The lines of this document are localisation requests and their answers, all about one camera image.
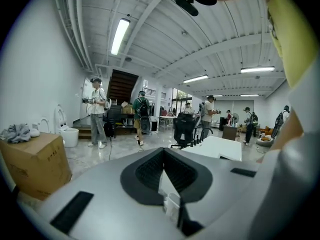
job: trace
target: shorts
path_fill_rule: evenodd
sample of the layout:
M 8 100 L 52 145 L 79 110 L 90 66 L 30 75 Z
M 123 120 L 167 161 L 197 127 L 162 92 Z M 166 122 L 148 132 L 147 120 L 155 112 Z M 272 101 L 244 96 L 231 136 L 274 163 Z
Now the shorts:
M 140 119 L 134 119 L 133 127 L 140 129 Z

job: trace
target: black rubber pad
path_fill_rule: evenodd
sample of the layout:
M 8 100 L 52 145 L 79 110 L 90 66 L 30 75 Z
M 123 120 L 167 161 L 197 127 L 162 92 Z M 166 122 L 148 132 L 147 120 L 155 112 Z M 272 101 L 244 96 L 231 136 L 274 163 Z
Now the black rubber pad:
M 91 193 L 80 191 L 50 224 L 67 235 L 93 196 Z

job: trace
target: jeans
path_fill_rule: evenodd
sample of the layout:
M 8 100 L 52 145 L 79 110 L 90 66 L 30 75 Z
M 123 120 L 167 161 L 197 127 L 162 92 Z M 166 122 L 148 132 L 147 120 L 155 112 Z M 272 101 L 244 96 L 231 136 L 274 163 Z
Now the jeans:
M 201 120 L 201 124 L 202 124 L 202 130 L 203 130 L 203 138 L 205 139 L 206 137 L 208 137 L 208 134 L 209 134 L 208 128 L 211 127 L 211 122 Z
M 253 125 L 249 124 L 246 126 L 246 133 L 245 133 L 245 142 L 249 143 L 252 135 Z
M 104 129 L 103 122 L 104 114 L 91 114 L 91 142 L 94 145 L 98 145 L 98 131 L 101 137 L 101 143 L 107 144 L 107 137 Z

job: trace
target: white table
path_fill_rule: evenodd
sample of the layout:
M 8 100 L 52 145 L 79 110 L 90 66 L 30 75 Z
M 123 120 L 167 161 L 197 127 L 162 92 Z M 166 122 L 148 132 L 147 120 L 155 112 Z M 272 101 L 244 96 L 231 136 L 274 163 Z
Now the white table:
M 211 158 L 224 157 L 234 161 L 242 161 L 240 142 L 214 136 L 208 136 L 201 143 L 193 147 L 188 146 L 183 151 Z

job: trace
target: vr headset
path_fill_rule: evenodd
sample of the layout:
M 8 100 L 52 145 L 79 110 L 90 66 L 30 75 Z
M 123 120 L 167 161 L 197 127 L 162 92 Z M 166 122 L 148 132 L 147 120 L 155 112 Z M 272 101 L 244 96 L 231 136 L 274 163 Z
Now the vr headset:
M 213 6 L 217 3 L 217 0 L 174 0 L 175 3 L 184 9 L 191 16 L 197 16 L 199 14 L 198 10 L 192 5 L 194 1 L 205 5 L 205 6 Z

